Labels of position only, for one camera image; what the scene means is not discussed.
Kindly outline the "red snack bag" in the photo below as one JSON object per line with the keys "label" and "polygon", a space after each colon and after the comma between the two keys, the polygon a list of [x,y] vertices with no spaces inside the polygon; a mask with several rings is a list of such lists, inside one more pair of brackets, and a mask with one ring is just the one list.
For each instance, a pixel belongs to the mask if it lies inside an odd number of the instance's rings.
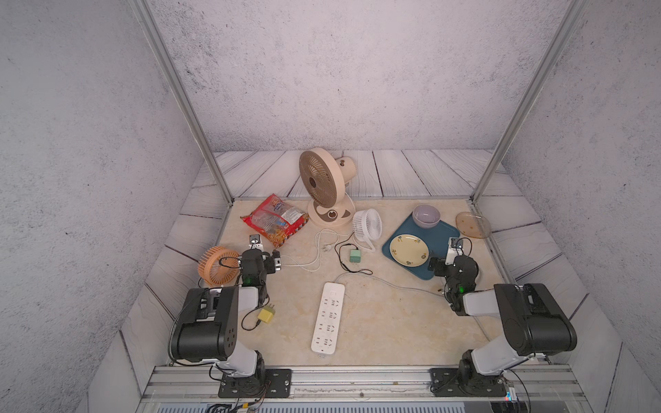
{"label": "red snack bag", "polygon": [[309,215],[302,209],[285,202],[276,194],[272,194],[252,213],[243,216],[241,220],[265,236],[274,248],[278,249],[306,225]]}

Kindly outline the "yellow plug adapter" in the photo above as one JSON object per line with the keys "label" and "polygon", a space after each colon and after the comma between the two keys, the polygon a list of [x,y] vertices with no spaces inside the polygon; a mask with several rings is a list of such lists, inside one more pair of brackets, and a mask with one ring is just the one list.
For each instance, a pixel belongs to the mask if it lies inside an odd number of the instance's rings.
{"label": "yellow plug adapter", "polygon": [[275,308],[273,306],[264,306],[260,313],[258,313],[258,320],[261,323],[270,323],[275,316]]}

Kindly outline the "green plug adapter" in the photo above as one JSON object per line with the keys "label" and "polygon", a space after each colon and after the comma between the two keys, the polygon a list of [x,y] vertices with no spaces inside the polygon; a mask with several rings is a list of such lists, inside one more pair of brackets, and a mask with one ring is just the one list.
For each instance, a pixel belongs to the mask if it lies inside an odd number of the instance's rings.
{"label": "green plug adapter", "polygon": [[352,249],[349,251],[349,261],[351,263],[361,262],[361,251],[359,249]]}

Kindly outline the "white power strip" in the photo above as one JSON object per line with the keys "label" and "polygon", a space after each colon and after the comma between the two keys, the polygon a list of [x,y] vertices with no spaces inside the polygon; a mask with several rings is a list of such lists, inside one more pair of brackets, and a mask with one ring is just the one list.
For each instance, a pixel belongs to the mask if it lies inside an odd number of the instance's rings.
{"label": "white power strip", "polygon": [[327,282],[318,308],[311,350],[318,354],[334,354],[337,347],[345,285]]}

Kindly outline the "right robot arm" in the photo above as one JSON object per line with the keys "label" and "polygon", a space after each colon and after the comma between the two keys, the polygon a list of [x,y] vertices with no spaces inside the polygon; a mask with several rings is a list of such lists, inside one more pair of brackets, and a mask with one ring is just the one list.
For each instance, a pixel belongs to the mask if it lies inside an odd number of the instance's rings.
{"label": "right robot arm", "polygon": [[432,257],[429,268],[445,279],[443,297],[459,316],[494,317],[503,334],[462,356],[455,382],[487,390],[504,370],[536,354],[552,356],[576,348],[578,335],[548,288],[540,283],[496,284],[478,291],[478,263],[463,249],[464,237],[451,237],[447,256]]}

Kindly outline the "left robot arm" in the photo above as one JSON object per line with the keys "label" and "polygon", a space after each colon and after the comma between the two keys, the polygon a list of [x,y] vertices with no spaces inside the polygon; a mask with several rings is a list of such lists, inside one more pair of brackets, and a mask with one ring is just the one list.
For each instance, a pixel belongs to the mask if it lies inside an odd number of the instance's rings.
{"label": "left robot arm", "polygon": [[222,246],[206,251],[198,272],[208,286],[189,290],[170,334],[170,359],[211,365],[238,385],[264,385],[263,356],[239,342],[239,313],[265,308],[267,276],[280,268],[280,253],[265,252],[257,234],[241,254]]}

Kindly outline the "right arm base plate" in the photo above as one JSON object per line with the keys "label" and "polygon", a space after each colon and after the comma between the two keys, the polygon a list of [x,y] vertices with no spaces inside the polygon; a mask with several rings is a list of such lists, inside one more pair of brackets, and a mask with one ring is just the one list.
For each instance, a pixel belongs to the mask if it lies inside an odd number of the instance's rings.
{"label": "right arm base plate", "polygon": [[460,368],[432,368],[430,391],[444,398],[504,398],[508,394],[503,376],[484,376]]}

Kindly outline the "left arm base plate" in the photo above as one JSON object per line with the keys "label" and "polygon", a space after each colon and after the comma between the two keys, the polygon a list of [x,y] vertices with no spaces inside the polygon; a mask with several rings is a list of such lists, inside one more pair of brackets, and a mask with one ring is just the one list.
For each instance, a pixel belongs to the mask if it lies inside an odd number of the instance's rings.
{"label": "left arm base plate", "polygon": [[250,377],[224,375],[218,397],[221,399],[287,399],[292,384],[291,369],[256,370]]}

